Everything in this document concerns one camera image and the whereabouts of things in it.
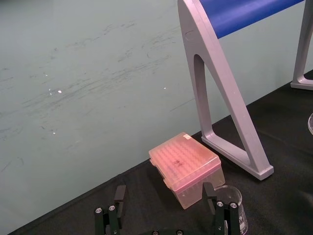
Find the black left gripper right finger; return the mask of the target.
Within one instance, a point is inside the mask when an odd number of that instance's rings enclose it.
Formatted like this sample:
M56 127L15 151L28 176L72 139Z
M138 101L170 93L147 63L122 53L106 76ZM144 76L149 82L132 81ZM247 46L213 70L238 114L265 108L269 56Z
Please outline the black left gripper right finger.
M239 234L239 205L231 201L228 204L218 200L213 185L204 182L202 185L202 200L212 214L212 226L214 235Z

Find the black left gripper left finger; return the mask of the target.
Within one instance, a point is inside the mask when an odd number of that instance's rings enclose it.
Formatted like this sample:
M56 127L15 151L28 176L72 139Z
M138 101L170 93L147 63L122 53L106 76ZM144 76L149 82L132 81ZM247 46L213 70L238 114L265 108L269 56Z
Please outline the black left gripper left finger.
M95 235L119 235L125 215L126 185L119 185L115 191L113 204L107 208L94 210Z

